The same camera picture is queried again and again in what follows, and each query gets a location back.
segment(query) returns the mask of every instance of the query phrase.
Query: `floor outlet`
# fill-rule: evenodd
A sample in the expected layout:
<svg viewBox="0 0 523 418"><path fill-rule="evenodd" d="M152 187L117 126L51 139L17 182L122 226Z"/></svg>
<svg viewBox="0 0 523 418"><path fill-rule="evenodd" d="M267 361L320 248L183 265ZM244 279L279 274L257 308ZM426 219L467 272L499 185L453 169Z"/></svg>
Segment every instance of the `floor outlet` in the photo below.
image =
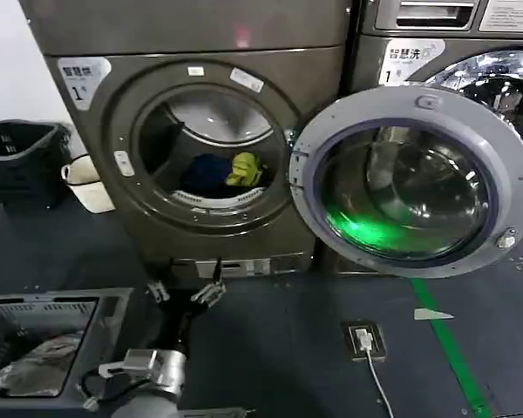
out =
<svg viewBox="0 0 523 418"><path fill-rule="evenodd" d="M385 345L384 337L380 332L376 322L370 320L356 320L350 322L344 322L342 324L343 335L347 348L349 349L350 359L353 361L365 361L366 353L361 349L361 342L357 336L357 330L366 330L371 335L371 350L370 355L374 360L385 359Z"/></svg>

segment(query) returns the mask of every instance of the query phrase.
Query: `white cable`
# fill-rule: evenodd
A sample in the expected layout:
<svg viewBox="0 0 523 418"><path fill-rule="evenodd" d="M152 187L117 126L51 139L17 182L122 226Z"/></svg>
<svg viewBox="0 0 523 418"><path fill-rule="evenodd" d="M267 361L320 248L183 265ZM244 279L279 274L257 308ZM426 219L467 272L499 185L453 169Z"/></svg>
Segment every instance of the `white cable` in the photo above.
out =
<svg viewBox="0 0 523 418"><path fill-rule="evenodd" d="M372 372L372 377L374 378L374 382L376 383L377 390L379 390L380 395L382 395L385 407L387 408L387 414L390 418L395 418L395 416L393 416L393 411L391 410L390 402L388 401L387 396L385 396L384 389L382 388L380 380L377 378L376 370L374 370L374 363L372 362L372 356L370 355L370 351L364 350L364 352L366 353L368 365L370 366L370 371Z"/></svg>

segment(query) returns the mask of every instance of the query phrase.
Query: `white laundry bag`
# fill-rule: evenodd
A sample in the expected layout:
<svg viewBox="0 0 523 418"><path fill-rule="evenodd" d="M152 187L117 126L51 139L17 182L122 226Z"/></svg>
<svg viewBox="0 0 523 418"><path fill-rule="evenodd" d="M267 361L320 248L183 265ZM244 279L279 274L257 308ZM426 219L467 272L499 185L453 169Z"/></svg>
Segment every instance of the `white laundry bag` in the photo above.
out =
<svg viewBox="0 0 523 418"><path fill-rule="evenodd" d="M77 157L69 165L62 167L61 175L89 212L102 213L114 209L112 200L89 155Z"/></svg>

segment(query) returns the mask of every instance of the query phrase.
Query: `green floor line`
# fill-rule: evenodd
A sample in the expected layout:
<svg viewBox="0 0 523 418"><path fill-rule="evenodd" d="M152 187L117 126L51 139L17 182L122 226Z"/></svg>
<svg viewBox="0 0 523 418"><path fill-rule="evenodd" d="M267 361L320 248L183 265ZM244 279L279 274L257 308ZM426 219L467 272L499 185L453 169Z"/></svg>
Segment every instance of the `green floor line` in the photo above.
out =
<svg viewBox="0 0 523 418"><path fill-rule="evenodd" d="M411 279L411 284L420 303L422 303L422 307L438 310L438 304L426 288L424 280ZM465 357L461 354L459 345L453 338L447 323L445 320L430 320L430 323L472 411L478 418L492 418L493 415L488 408L486 399L480 392L480 386L472 376L471 370L465 362Z"/></svg>

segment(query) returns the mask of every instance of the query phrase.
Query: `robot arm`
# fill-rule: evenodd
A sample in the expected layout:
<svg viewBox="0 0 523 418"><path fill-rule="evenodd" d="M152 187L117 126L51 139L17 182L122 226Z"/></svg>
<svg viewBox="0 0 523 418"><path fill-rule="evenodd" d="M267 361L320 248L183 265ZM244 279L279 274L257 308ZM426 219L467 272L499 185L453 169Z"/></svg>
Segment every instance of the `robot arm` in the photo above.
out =
<svg viewBox="0 0 523 418"><path fill-rule="evenodd" d="M134 392L135 396L112 415L115 418L173 418L178 416L176 404L184 388L184 366L189 358L189 335L192 322L217 303L226 288L221 280L221 261L214 271L214 281L199 292L177 291L169 293L162 283L150 286L158 297L163 312L163 323L159 335L151 348L130 349L123 361L99 366L98 374L109 379L115 374L128 374L137 383L123 393L110 399L99 399L92 395L84 376L81 389L89 398L85 408L97 410L101 403L117 400Z"/></svg>

